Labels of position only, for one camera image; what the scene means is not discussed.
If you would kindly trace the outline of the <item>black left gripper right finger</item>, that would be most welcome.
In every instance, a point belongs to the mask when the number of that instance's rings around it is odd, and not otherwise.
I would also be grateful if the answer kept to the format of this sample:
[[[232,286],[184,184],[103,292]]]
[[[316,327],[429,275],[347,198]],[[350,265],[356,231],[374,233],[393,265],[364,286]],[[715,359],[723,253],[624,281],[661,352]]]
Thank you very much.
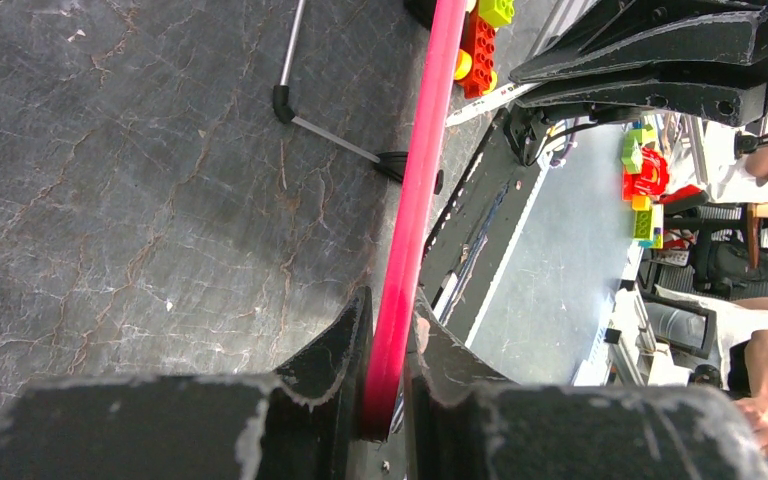
[[[768,479],[710,387],[520,385],[414,303],[404,369],[411,479]]]

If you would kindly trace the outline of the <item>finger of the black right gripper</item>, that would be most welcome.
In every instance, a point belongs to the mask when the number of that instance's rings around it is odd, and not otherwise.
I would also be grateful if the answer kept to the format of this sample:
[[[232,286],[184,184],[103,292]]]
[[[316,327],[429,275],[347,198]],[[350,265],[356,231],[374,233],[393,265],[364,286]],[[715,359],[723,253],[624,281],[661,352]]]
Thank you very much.
[[[538,85],[518,103],[550,119],[638,108],[738,127],[768,111],[768,72],[756,69],[633,69],[555,78],[517,69],[515,82]]]
[[[751,66],[768,56],[768,6],[592,6],[510,73],[534,83],[657,63]]]

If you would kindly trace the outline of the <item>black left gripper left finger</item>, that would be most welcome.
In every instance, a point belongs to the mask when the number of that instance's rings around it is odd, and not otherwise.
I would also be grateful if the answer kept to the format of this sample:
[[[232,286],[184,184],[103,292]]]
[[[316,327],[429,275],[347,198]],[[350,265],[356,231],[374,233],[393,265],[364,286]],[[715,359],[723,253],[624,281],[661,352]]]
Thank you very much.
[[[0,417],[0,479],[357,479],[372,293],[266,373],[64,377]]]

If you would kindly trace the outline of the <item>white black marker pen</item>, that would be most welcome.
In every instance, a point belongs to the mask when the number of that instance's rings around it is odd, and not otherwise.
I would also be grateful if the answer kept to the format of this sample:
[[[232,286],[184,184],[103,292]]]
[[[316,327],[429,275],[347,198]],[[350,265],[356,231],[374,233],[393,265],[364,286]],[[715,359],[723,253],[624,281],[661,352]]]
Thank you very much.
[[[501,108],[538,86],[539,83],[506,83],[490,93],[481,96],[478,100],[451,113],[445,121],[445,126],[454,127],[484,115],[485,113]]]

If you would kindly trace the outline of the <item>pink framed whiteboard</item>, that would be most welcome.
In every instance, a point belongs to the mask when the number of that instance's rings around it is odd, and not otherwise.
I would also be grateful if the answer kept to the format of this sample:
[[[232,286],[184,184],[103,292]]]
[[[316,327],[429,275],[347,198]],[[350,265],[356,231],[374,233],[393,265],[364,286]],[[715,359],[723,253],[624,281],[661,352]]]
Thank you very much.
[[[436,4],[369,355],[359,435],[385,441],[398,396],[466,3]]]

